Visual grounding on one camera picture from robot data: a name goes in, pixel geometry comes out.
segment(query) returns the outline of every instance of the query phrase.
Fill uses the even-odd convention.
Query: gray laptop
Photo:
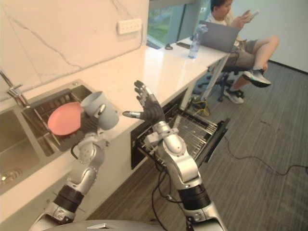
[[[201,41],[202,46],[210,47],[226,53],[231,52],[237,35],[240,32],[239,28],[209,23],[206,21],[200,21],[200,24],[204,24],[208,28],[208,31],[205,33]]]

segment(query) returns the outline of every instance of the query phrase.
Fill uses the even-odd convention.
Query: open dishwasher
[[[163,107],[166,122],[171,128],[179,130],[179,136],[184,139],[188,153],[194,158],[198,166],[208,162],[214,149],[227,132],[227,124],[230,119],[215,124],[206,119],[198,119],[187,111],[180,109],[185,92]],[[154,159],[154,149],[148,149],[144,139],[151,134],[149,123],[142,123],[130,133],[131,142],[131,169],[134,169],[141,160],[148,156]]]

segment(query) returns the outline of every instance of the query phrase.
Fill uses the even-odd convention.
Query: sink basin
[[[38,163],[39,157],[14,110],[0,114],[1,191],[14,186],[24,172]]]
[[[56,136],[48,129],[47,122],[59,106],[80,102],[92,92],[78,81],[29,100],[30,108],[16,105],[0,112],[0,194],[83,138],[80,130],[67,136]]]

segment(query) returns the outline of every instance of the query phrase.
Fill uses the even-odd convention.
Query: man's hand
[[[250,17],[250,14],[244,13],[242,16],[236,17],[231,23],[231,26],[242,29],[245,23],[247,22],[247,20],[249,19],[249,17]]]

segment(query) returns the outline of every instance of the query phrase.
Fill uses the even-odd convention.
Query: robot forearm
[[[199,169],[194,159],[188,154],[184,140],[178,136],[177,129],[170,129],[166,122],[153,126],[154,133],[150,134],[145,143],[158,145],[157,154],[164,161],[168,173],[178,190],[188,221],[201,224],[209,219],[216,219],[222,229],[226,227],[207,195]]]
[[[44,208],[30,231],[42,231],[58,225],[73,222],[76,210],[96,180],[99,167],[104,160],[103,148],[108,142],[103,139],[97,142],[97,137],[88,135],[77,147],[78,160],[70,172],[63,188],[55,200]]]

